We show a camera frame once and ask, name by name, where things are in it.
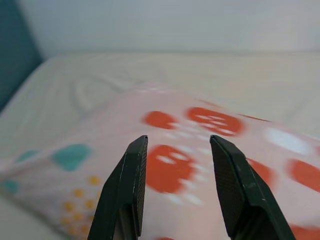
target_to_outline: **teal headboard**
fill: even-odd
[[[14,0],[0,0],[0,114],[42,62]]]

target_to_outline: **white bed sheet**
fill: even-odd
[[[1,114],[0,158],[45,146],[144,81],[320,137],[320,53],[71,54],[41,65]],[[61,238],[3,198],[0,213],[5,239]]]

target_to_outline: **yellow dot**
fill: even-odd
[[[76,235],[77,231],[74,226],[68,226],[66,232],[70,235]]]
[[[85,201],[85,207],[87,209],[94,209],[96,207],[95,201],[92,199]]]
[[[82,198],[84,196],[84,190],[77,188],[77,189],[73,190],[73,195],[77,198]]]
[[[62,217],[60,222],[62,225],[67,225],[71,223],[70,219],[67,217]]]
[[[84,215],[80,212],[76,212],[73,215],[73,220],[75,220],[75,221],[82,221],[83,219],[84,219]]]
[[[88,235],[90,231],[90,227],[88,225],[82,225],[80,230],[82,234]]]
[[[100,178],[98,176],[90,176],[89,177],[89,183],[91,185],[98,185],[100,183]]]
[[[67,212],[73,212],[75,209],[76,209],[76,206],[73,202],[70,202],[70,201],[66,201],[64,203],[64,209],[67,211]]]

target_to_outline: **white wall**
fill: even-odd
[[[45,58],[320,50],[319,0],[17,0]]]

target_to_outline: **patterned pillowcase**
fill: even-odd
[[[0,181],[58,230],[85,239],[104,182],[128,144],[148,135],[141,239],[226,240],[211,134],[244,152],[298,240],[320,236],[320,141],[156,83],[121,94],[46,149],[15,157]]]

